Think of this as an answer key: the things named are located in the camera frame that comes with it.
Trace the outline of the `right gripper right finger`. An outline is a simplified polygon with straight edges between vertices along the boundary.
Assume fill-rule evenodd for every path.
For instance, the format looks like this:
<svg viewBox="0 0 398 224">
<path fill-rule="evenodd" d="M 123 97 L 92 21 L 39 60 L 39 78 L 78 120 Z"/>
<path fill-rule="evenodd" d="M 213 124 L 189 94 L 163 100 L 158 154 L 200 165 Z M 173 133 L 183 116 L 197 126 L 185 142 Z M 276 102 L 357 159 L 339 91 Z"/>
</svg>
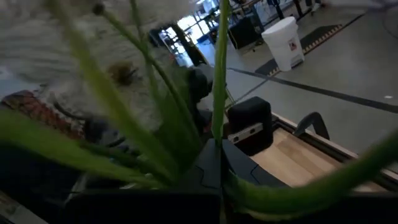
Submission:
<svg viewBox="0 0 398 224">
<path fill-rule="evenodd" d="M 229 140 L 223 140 L 223 152 L 232 172 L 249 183 L 276 188 L 287 186 L 283 181 L 265 171 Z"/>
</svg>

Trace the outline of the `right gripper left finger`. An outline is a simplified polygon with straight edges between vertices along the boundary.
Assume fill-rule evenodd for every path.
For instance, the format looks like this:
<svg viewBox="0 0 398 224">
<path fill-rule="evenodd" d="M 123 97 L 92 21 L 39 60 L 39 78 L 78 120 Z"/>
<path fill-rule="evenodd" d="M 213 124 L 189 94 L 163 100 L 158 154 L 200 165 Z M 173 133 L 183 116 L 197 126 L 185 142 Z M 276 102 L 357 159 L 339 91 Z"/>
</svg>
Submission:
<svg viewBox="0 0 398 224">
<path fill-rule="evenodd" d="M 183 188 L 219 190 L 221 188 L 221 152 L 209 139 L 196 161 L 183 177 Z"/>
</svg>

